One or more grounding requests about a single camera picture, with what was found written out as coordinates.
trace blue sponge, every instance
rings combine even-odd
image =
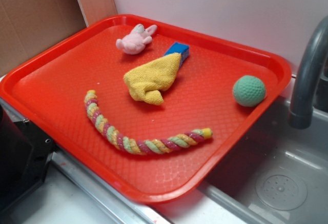
[[[189,56],[189,46],[175,42],[168,51],[164,54],[164,56],[172,54],[172,53],[180,53],[181,54],[181,61],[180,66],[181,67],[183,61]]]

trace stainless steel sink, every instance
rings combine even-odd
[[[315,110],[311,126],[297,130],[288,106],[278,98],[203,187],[249,223],[327,223],[328,116]]]

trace tray rim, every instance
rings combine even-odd
[[[18,112],[20,112],[23,116],[28,117],[30,120],[35,122],[40,128],[42,128],[46,133],[51,133],[52,128],[48,125],[45,121],[40,120],[36,114],[34,114],[31,110],[27,107],[22,105],[17,99],[15,99],[11,95],[11,88],[24,76],[32,73],[34,70],[40,68],[41,66],[47,64],[48,62],[52,61],[56,57],[64,54],[69,49],[65,48],[65,45],[70,43],[74,46],[77,46],[84,42],[85,40],[89,39],[93,35],[96,35],[102,32],[104,29],[116,26],[116,25],[134,25],[135,22],[141,22],[144,24],[145,27],[150,26],[151,24],[156,24],[158,26],[158,30],[156,34],[161,34],[167,37],[174,38],[175,40],[183,40],[186,39],[188,41],[189,38],[200,38],[202,39],[202,44],[197,44],[197,46],[203,47],[208,50],[215,50],[213,45],[221,46],[221,49],[226,47],[225,54],[233,56],[236,52],[243,52],[245,59],[248,60],[248,55],[252,55],[252,62],[254,62],[254,57],[258,55],[259,57],[267,57],[268,61],[266,64],[259,64],[257,65],[264,66],[269,69],[279,68],[279,75],[275,71],[275,75],[278,79],[278,84],[276,85],[275,89],[272,90],[271,95],[266,97],[266,99],[260,103],[253,112],[244,120],[244,122],[233,132],[231,136],[228,137],[226,141],[222,143],[222,145],[218,148],[218,150],[210,157],[204,166],[200,168],[193,176],[190,178],[186,184],[182,187],[177,188],[171,192],[163,193],[163,194],[149,194],[141,192],[135,188],[131,188],[131,185],[128,182],[125,182],[122,178],[120,178],[115,172],[110,169],[105,169],[99,162],[96,160],[90,160],[88,162],[81,162],[85,164],[88,168],[92,171],[93,168],[97,168],[96,174],[98,174],[102,179],[108,182],[111,186],[113,186],[119,192],[123,192],[125,196],[128,198],[143,202],[143,203],[155,203],[155,202],[165,202],[172,200],[176,197],[182,196],[189,191],[193,190],[205,177],[206,175],[219,163],[219,161],[224,157],[225,154],[231,149],[238,140],[243,136],[243,134],[249,129],[253,123],[262,115],[262,113],[274,102],[274,100],[279,96],[280,92],[288,85],[291,80],[292,72],[289,64],[286,60],[276,54],[266,52],[263,50],[259,50],[253,47],[245,46],[242,44],[238,44],[235,42],[231,42],[225,39],[216,38],[213,36],[205,35],[202,33],[194,32],[188,29],[183,29],[180,27],[172,26],[166,23],[154,21],[152,19],[136,16],[136,15],[129,15],[129,14],[122,14],[122,15],[115,15],[110,16],[105,19],[100,20],[99,22],[87,27],[75,35],[63,40],[62,42],[54,45],[53,47],[49,48],[48,50],[40,53],[39,55],[31,58],[30,60],[26,61],[25,63],[21,64],[20,66],[11,70],[0,82],[0,97],[3,98],[7,103],[9,103],[13,108],[15,108]],[[61,136],[53,136],[55,141],[59,141],[62,139]],[[85,152],[80,149],[76,148],[73,143],[68,143],[66,146],[63,147],[67,150],[70,154],[74,157],[79,158],[81,154],[85,154]],[[120,182],[120,186],[113,184],[113,182]]]

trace plastic tray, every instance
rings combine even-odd
[[[153,42],[138,55],[115,46],[142,23],[156,24]],[[164,104],[134,101],[123,82],[130,69],[157,59],[175,43],[190,46]],[[266,85],[255,108],[238,105],[234,83],[244,75]],[[56,143],[126,197],[144,203],[167,201],[195,188],[291,79],[286,61],[274,54],[150,19],[119,15],[106,18],[11,71],[0,96],[35,122]],[[86,91],[97,91],[105,117],[135,139],[168,138],[209,127],[213,138],[201,145],[158,156],[117,151],[86,117]]]

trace rope toy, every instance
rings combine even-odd
[[[195,129],[184,134],[178,134],[168,139],[135,140],[121,134],[104,118],[99,107],[96,92],[89,90],[84,99],[87,116],[95,128],[118,150],[135,155],[157,155],[179,151],[182,148],[195,146],[212,137],[210,128]]]

